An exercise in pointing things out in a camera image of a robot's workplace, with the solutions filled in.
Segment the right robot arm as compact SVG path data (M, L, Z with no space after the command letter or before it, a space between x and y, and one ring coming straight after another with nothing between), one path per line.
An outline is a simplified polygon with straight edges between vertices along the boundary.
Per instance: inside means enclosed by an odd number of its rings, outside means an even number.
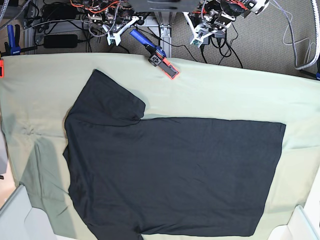
M106 37L116 42L131 26L142 23L144 16L134 10L128 0L71 0L88 18L88 32L94 38Z

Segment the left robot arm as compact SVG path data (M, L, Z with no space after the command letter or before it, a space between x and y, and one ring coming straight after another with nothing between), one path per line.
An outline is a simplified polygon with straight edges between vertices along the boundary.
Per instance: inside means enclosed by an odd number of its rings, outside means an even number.
M259 15L268 6L268 0L204 0L197 10L183 15L194 39L202 41L210 35L222 36L237 17Z

